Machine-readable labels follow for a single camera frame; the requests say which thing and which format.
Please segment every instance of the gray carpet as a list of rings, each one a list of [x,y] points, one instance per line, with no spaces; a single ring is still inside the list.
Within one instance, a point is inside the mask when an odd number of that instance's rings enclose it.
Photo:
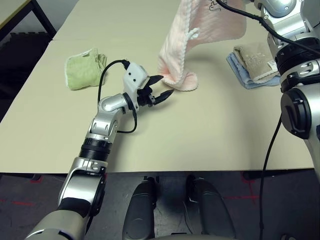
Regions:
[[[110,173],[100,214],[86,240],[120,240],[127,207],[144,175],[160,176],[160,197],[154,210],[156,237],[188,233],[184,220],[184,185],[188,173]],[[240,172],[196,172],[218,189],[234,222],[237,239],[259,236],[260,181],[247,182]],[[3,176],[0,180],[0,233],[4,240],[21,240],[47,213],[56,208],[63,178],[44,175],[40,182]],[[268,177],[264,186],[265,240],[290,233],[297,240],[320,239],[320,188],[313,171]],[[196,213],[189,212],[191,227],[200,233]]]

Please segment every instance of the beige table surface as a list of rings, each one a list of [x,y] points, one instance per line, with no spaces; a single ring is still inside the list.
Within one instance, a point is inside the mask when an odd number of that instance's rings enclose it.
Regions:
[[[119,1],[117,7],[115,2],[112,4],[108,13],[118,11],[123,3]],[[157,74],[157,54],[175,10],[167,11],[165,17],[155,11],[150,17],[144,14],[149,5],[144,6],[145,10],[135,8],[119,11],[120,19],[123,14],[129,15],[125,29],[123,22],[117,23],[114,15],[106,14],[108,34],[104,37],[61,39],[49,44],[0,123],[0,172],[69,171],[96,114],[98,91],[97,87],[77,91],[66,87],[64,64],[69,56],[98,47],[107,55],[107,62],[127,58],[142,65],[150,75]],[[135,27],[139,27],[139,34],[134,34]],[[247,27],[241,39],[203,44],[190,51],[186,66],[197,73],[198,89],[175,91],[163,104],[142,108],[136,132],[117,135],[109,172],[262,168],[280,115],[281,92],[279,86],[243,88],[227,64],[225,58],[234,45],[266,39],[267,33],[258,23],[248,20]],[[95,28],[99,32],[104,26]],[[122,92],[124,72],[120,65],[110,69],[101,96]],[[155,95],[168,89],[162,83],[154,88]],[[132,116],[128,116],[121,128],[132,127]],[[268,169],[311,167],[304,142],[281,127]]]
[[[30,0],[0,0],[0,29],[29,2]]]

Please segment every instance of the black cable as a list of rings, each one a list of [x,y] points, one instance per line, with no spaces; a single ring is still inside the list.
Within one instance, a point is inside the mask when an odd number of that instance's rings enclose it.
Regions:
[[[100,77],[100,82],[99,82],[99,89],[98,89],[98,104],[100,102],[100,98],[101,98],[101,88],[102,88],[102,82],[104,80],[104,77],[105,77],[105,74],[107,72],[107,70],[114,64],[117,64],[117,63],[122,63],[124,68],[127,69],[129,67],[129,64],[130,62],[125,60],[125,59],[122,59],[122,60],[115,60],[111,63],[109,63],[102,71],[101,73],[101,77]],[[138,125],[138,119],[137,119],[137,112],[136,112],[136,109],[135,107],[133,106],[132,102],[130,103],[130,105],[132,106],[131,109],[132,109],[132,115],[133,115],[133,119],[134,119],[134,127],[131,131],[116,131],[117,133],[121,133],[121,134],[131,134],[133,133],[136,129],[137,129],[137,125]]]
[[[263,191],[264,191],[264,182],[265,182],[265,172],[266,172],[267,163],[268,163],[269,155],[270,155],[270,152],[271,152],[271,148],[272,148],[272,145],[274,144],[274,141],[275,141],[276,136],[278,134],[280,125],[281,125],[281,115],[280,115],[278,124],[277,124],[277,126],[275,128],[275,131],[274,131],[274,134],[272,136],[272,139],[270,141],[268,150],[266,152],[266,156],[265,156],[265,160],[264,160],[264,164],[263,164],[263,169],[262,169],[262,172],[261,172],[260,193],[259,193],[259,211],[260,211],[260,223],[259,223],[260,235],[259,235],[259,240],[262,240],[263,239],[263,235],[264,235],[264,217],[263,217],[263,202],[262,202],[262,200],[263,200]]]
[[[106,66],[104,69],[103,69],[103,71],[102,71],[102,73],[101,73],[101,77],[100,77],[100,82],[99,82],[99,89],[98,89],[98,104],[99,104],[99,102],[100,102],[100,96],[101,96],[101,87],[102,87],[102,82],[103,82],[103,80],[104,80],[104,77],[105,77],[105,73],[106,73],[106,71],[112,66],[112,65],[114,65],[114,64],[117,64],[117,63],[124,63],[124,61],[126,61],[126,60],[115,60],[115,61],[113,61],[113,62],[111,62],[111,63],[109,63],[108,64],[108,66]]]
[[[311,53],[314,53],[318,56],[320,56],[320,51],[317,51],[317,50],[314,50],[312,49],[311,47],[308,47],[308,46],[305,46],[303,44],[300,44],[296,41],[292,41],[288,38],[285,38],[281,35],[279,35],[277,32],[275,32],[266,22],[265,20],[261,17],[261,16],[258,16],[258,15],[254,15],[254,14],[251,14],[251,13],[248,13],[246,11],[242,11],[240,9],[236,9],[236,8],[233,8],[231,6],[228,6],[227,4],[223,3],[221,0],[216,0],[216,2],[221,5],[221,7],[223,7],[224,9],[227,9],[233,13],[236,13],[236,14],[240,14],[240,15],[243,15],[245,17],[248,17],[248,18],[251,18],[251,19],[254,19],[254,20],[257,20],[272,36],[274,36],[275,38],[287,43],[287,44],[292,44],[292,45],[295,45],[301,49],[304,49],[306,51],[309,51]]]
[[[136,130],[137,125],[138,125],[138,119],[137,119],[137,112],[136,112],[135,108],[132,109],[132,115],[133,115],[133,119],[134,119],[134,127],[133,127],[133,129],[131,131],[116,131],[117,133],[131,134]]]

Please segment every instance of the black rubber cover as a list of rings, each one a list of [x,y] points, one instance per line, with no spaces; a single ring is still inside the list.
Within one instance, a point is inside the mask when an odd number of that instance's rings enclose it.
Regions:
[[[311,111],[304,93],[298,88],[286,91],[281,97],[281,121],[291,134],[308,139]]]
[[[84,199],[66,197],[62,199],[57,210],[69,210],[80,214],[83,218],[89,214],[90,202]]]

